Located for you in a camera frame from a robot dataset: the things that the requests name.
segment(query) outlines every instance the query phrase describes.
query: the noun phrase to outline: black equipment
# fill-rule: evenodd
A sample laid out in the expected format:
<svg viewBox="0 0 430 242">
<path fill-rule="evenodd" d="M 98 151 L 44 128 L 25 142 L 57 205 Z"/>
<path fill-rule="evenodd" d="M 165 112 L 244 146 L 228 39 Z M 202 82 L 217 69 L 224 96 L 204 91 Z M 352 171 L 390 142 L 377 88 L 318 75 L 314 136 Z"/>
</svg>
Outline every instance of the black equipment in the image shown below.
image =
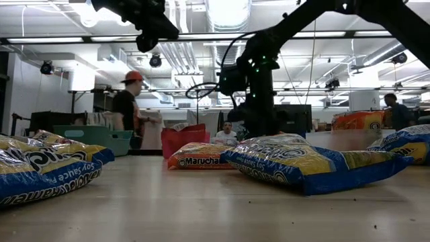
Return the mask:
<svg viewBox="0 0 430 242">
<path fill-rule="evenodd" d="M 164 1 L 146 0 L 144 3 L 138 4 L 131 0 L 93 0 L 93 3 L 96 9 L 107 7 L 121 15 L 124 20 L 136 24 L 136 29 L 143 29 L 143 34 L 148 36 L 138 37 L 136 40 L 139 50 L 143 52 L 153 48 L 157 44 L 158 38 L 177 38 L 176 28 L 163 15 Z M 430 26 L 409 9 L 404 4 L 404 0 L 307 0 L 290 15 L 283 14 L 284 19 L 277 25 L 243 34 L 236 39 L 255 34 L 247 41 L 245 51 L 236 60 L 236 66 L 226 68 L 223 66 L 223 61 L 220 82 L 215 83 L 216 86 L 211 90 L 232 94 L 235 91 L 246 91 L 249 87 L 250 92 L 246 97 L 246 102 L 235 107 L 228 119 L 230 117 L 241 118 L 245 120 L 245 124 L 248 122 L 251 136 L 271 135 L 279 132 L 279 128 L 274 128 L 273 125 L 277 123 L 277 118 L 273 108 L 275 92 L 273 92 L 271 78 L 271 71 L 279 68 L 276 63 L 277 55 L 289 39 L 326 11 L 355 14 L 367 22 L 380 24 L 430 68 L 430 45 L 423 37 L 430 36 Z M 192 87 L 186 95 L 188 96 L 192 89 L 206 84 Z M 203 96 L 208 95 L 211 91 L 205 92 Z"/>
<path fill-rule="evenodd" d="M 151 67 L 157 68 L 161 66 L 160 54 L 154 53 L 153 57 L 149 60 L 149 65 Z"/>
<path fill-rule="evenodd" d="M 54 67 L 52 66 L 52 61 L 50 60 L 44 61 L 43 65 L 40 67 L 40 73 L 44 75 L 54 74 Z"/>
<path fill-rule="evenodd" d="M 165 0 L 92 0 L 94 9 L 105 7 L 134 24 L 142 34 L 136 38 L 141 52 L 152 50 L 160 38 L 178 39 L 179 30 L 164 15 Z"/>
<path fill-rule="evenodd" d="M 430 26 L 403 0 L 307 0 L 290 15 L 285 13 L 284 19 L 276 26 L 260 30 L 250 38 L 242 56 L 236 60 L 236 67 L 221 70 L 219 86 L 223 94 L 244 91 L 244 86 L 250 88 L 245 105 L 236 110 L 242 110 L 245 123 L 247 119 L 258 119 L 259 125 L 254 125 L 249 131 L 252 136 L 278 133 L 273 129 L 273 124 L 278 121 L 273 108 L 275 93 L 271 70 L 279 68 L 276 58 L 282 45 L 326 11 L 355 14 L 368 22 L 380 24 L 430 68 L 430 45 L 422 37 L 430 34 Z"/>
<path fill-rule="evenodd" d="M 393 64 L 405 64 L 408 60 L 408 56 L 405 53 L 400 53 L 391 59 Z"/>
</svg>

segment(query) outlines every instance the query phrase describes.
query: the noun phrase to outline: black cable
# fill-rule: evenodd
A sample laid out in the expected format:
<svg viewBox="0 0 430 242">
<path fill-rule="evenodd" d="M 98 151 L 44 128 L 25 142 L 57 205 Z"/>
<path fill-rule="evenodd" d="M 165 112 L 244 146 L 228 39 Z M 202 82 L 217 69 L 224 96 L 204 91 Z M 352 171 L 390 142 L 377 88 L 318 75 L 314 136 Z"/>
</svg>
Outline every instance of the black cable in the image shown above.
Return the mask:
<svg viewBox="0 0 430 242">
<path fill-rule="evenodd" d="M 222 57 L 221 70 L 222 70 L 222 68 L 224 67 L 224 62 L 225 62 L 225 60 L 226 60 L 227 53 L 228 53 L 228 51 L 231 49 L 231 47 L 233 46 L 233 44 L 234 44 L 237 40 L 240 40 L 241 38 L 243 38 L 243 37 L 245 37 L 245 36 L 248 36 L 248 35 L 251 35 L 251 34 L 256 34 L 256 33 L 257 33 L 257 31 L 244 33 L 244 34 L 240 35 L 239 37 L 235 38 L 235 39 L 234 39 L 234 40 L 233 40 L 233 41 L 228 45 L 228 47 L 227 47 L 227 49 L 226 49 L 226 52 L 224 53 L 224 56 Z M 193 91 L 193 90 L 197 89 L 198 87 L 200 87 L 200 86 L 205 86 L 205 85 L 213 85 L 213 84 L 215 84 L 215 87 L 214 87 L 214 88 L 212 88 L 211 90 L 209 90 L 207 93 L 205 93 L 205 94 L 203 94 L 203 95 L 201 95 L 201 96 L 199 96 L 198 94 L 197 94 L 195 97 L 191 97 L 191 96 L 189 96 L 189 93 L 190 93 L 191 91 Z M 185 92 L 185 96 L 186 96 L 187 98 L 189 98 L 189 99 L 200 99 L 200 98 L 206 97 L 207 95 L 209 95 L 209 94 L 211 94 L 212 92 L 216 91 L 216 89 L 217 89 L 219 86 L 220 86 L 220 84 L 219 84 L 219 83 L 214 83 L 214 82 L 200 83 L 200 84 L 197 84 L 197 85 L 194 85 L 194 86 L 190 87 L 190 88 Z M 233 106 L 236 106 L 236 102 L 234 101 L 234 99 L 233 99 L 233 98 L 232 98 L 232 100 L 233 100 Z"/>
</svg>

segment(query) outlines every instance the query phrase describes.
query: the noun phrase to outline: person in background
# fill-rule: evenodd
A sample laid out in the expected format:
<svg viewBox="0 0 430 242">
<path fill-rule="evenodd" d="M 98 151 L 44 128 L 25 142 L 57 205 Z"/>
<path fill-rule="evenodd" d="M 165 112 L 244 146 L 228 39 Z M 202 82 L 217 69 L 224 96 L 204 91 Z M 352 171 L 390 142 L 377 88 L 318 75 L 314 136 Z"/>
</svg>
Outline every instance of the person in background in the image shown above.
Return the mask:
<svg viewBox="0 0 430 242">
<path fill-rule="evenodd" d="M 140 117 L 139 108 L 136 104 L 136 99 L 142 91 L 143 76 L 138 71 L 130 71 L 126 74 L 124 81 L 125 90 L 119 92 L 114 97 L 112 102 L 112 112 L 121 113 L 124 130 L 134 131 L 134 135 L 130 140 L 132 149 L 140 149 L 142 144 L 142 132 L 139 130 L 143 122 L 160 122 L 154 118 Z M 136 127 L 135 119 L 138 119 L 139 125 Z"/>
<path fill-rule="evenodd" d="M 415 117 L 403 104 L 397 103 L 397 97 L 393 93 L 384 96 L 385 104 L 391 107 L 392 127 L 396 131 L 415 125 Z"/>
<path fill-rule="evenodd" d="M 236 132 L 232 131 L 232 124 L 230 121 L 224 122 L 222 131 L 216 133 L 216 138 L 236 138 Z"/>
</svg>

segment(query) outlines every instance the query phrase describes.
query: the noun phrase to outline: red cap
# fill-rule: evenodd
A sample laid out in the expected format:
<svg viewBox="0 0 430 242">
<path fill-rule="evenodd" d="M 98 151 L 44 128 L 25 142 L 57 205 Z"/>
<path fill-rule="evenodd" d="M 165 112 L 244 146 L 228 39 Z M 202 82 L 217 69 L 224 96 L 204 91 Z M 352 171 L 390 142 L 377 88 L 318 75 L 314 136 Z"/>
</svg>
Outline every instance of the red cap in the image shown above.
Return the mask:
<svg viewBox="0 0 430 242">
<path fill-rule="evenodd" d="M 129 71 L 126 74 L 126 79 L 121 82 L 125 83 L 128 81 L 143 81 L 143 76 L 138 71 Z"/>
</svg>

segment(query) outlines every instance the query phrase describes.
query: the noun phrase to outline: table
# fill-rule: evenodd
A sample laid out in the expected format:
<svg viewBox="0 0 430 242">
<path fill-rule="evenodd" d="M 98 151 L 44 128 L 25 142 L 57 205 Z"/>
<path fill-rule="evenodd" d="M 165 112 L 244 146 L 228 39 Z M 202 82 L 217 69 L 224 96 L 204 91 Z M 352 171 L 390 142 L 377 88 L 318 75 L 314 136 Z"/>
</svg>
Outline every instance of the table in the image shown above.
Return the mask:
<svg viewBox="0 0 430 242">
<path fill-rule="evenodd" d="M 430 168 L 304 197 L 236 170 L 123 157 L 80 190 L 0 211 L 0 241 L 430 241 Z"/>
</svg>

